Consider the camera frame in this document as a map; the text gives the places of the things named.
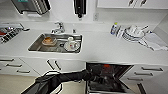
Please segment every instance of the white cabinet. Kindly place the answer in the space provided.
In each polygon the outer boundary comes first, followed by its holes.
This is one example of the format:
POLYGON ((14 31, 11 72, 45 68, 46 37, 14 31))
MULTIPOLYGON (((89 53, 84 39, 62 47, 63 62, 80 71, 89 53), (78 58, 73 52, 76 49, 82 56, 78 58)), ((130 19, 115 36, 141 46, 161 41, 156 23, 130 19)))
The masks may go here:
POLYGON ((78 60, 60 60, 43 58, 21 58, 31 66, 41 76, 48 71, 58 71, 61 73, 76 72, 85 69, 85 62, 78 60))
POLYGON ((138 0, 134 8, 168 9, 168 0, 138 0))
POLYGON ((98 0, 98 8, 133 8, 137 0, 98 0))
POLYGON ((98 0, 98 8, 168 9, 167 0, 98 0))
POLYGON ((38 76, 31 67, 17 57, 0 57, 0 74, 38 76))
POLYGON ((121 80, 124 83, 139 83, 156 77, 167 70, 168 66, 136 64, 121 77, 121 80))

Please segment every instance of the kitchen counter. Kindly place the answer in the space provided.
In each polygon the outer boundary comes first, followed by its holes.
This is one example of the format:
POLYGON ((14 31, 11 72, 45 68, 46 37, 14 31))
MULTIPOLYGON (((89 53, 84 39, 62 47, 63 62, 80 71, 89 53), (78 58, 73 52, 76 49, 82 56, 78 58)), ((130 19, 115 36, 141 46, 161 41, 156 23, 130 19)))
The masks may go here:
POLYGON ((112 62, 115 64, 168 65, 168 51, 152 51, 138 43, 118 39, 108 32, 78 31, 82 34, 80 53, 28 51, 42 33, 50 30, 22 31, 0 45, 0 56, 112 62))

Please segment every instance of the sink basin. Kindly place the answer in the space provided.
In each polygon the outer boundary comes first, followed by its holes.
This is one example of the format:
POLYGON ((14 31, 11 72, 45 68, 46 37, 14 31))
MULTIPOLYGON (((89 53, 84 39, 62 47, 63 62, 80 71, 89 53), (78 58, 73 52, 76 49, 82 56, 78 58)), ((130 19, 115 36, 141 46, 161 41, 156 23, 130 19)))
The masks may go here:
POLYGON ((41 52, 60 52, 60 53, 79 53, 81 49, 82 35, 71 34, 41 34, 38 39, 29 47, 29 51, 41 52), (57 42, 54 46, 43 45, 42 41, 46 38, 56 38, 57 42), (64 44, 68 41, 69 37, 73 37, 74 41, 79 42, 79 48, 75 51, 68 51, 64 48, 64 44))

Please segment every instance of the drawer handle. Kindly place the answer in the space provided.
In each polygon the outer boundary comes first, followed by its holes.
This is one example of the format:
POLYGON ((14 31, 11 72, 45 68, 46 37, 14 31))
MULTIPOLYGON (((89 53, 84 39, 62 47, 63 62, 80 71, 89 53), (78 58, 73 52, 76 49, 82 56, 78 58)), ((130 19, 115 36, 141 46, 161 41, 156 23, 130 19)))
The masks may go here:
POLYGON ((147 0, 143 0, 143 1, 141 2, 141 6, 144 5, 144 4, 146 3, 146 1, 147 1, 147 0))
POLYGON ((141 67, 142 70, 152 70, 152 71, 163 71, 162 68, 144 68, 144 67, 141 67))
POLYGON ((0 61, 10 61, 10 62, 12 62, 12 61, 14 61, 15 59, 11 59, 11 60, 3 60, 3 59, 0 59, 0 61))
POLYGON ((60 68, 59 65, 57 64, 57 61, 55 61, 55 65, 58 67, 59 70, 61 70, 61 68, 60 68))
POLYGON ((30 71, 20 71, 20 70, 17 70, 17 72, 19 72, 19 73, 30 73, 30 71))
POLYGON ((152 73, 137 73, 137 72, 134 72, 135 75, 147 75, 147 76, 153 76, 152 73))
POLYGON ((127 78, 128 80, 135 80, 135 81, 143 81, 143 79, 138 79, 138 78, 127 78))
POLYGON ((54 70, 54 67, 50 64, 50 61, 49 61, 49 60, 47 60, 47 63, 48 63, 48 65, 52 68, 52 70, 54 70))
POLYGON ((7 64, 6 66, 10 66, 10 67, 22 67, 22 65, 10 65, 10 64, 7 64))
POLYGON ((134 2, 134 0, 130 0, 129 1, 129 6, 134 2))

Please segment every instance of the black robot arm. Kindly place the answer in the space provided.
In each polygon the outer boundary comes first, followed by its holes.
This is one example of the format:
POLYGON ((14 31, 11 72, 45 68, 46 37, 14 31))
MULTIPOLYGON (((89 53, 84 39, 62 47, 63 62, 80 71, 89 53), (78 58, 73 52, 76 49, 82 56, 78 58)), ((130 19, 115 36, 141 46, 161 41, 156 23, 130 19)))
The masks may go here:
POLYGON ((79 81, 82 79, 85 81, 97 82, 99 80, 102 80, 102 78, 93 75, 88 70, 72 73, 44 75, 42 77, 37 78, 35 83, 21 94, 50 94, 62 82, 79 81))

